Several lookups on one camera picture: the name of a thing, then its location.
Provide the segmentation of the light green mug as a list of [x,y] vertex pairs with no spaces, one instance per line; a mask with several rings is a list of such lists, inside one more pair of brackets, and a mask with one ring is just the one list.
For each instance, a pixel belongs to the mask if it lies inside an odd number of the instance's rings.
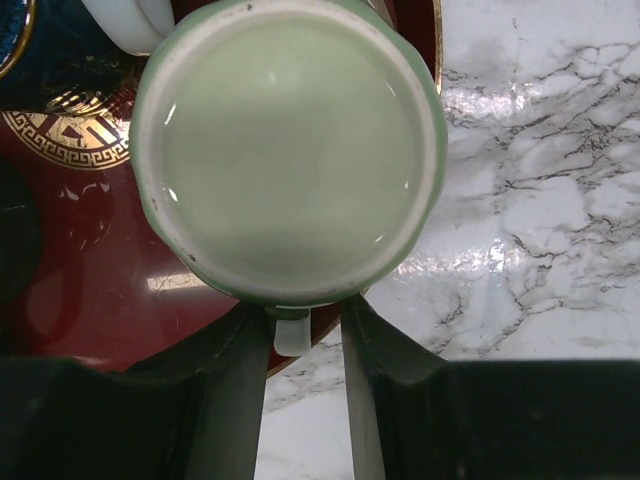
[[219,1],[151,55],[130,130],[153,231],[204,283],[264,308],[276,352],[311,311],[411,252],[447,127],[418,51],[363,1]]

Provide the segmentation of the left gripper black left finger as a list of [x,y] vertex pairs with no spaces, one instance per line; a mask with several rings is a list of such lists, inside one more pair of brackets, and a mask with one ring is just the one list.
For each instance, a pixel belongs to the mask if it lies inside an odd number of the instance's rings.
[[5,479],[250,479],[273,323],[238,305],[122,373],[1,359]]

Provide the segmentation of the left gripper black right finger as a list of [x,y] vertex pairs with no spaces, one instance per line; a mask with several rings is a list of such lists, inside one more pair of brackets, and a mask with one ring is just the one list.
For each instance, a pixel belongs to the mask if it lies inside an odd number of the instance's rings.
[[635,479],[635,360],[447,361],[342,306],[358,479]]

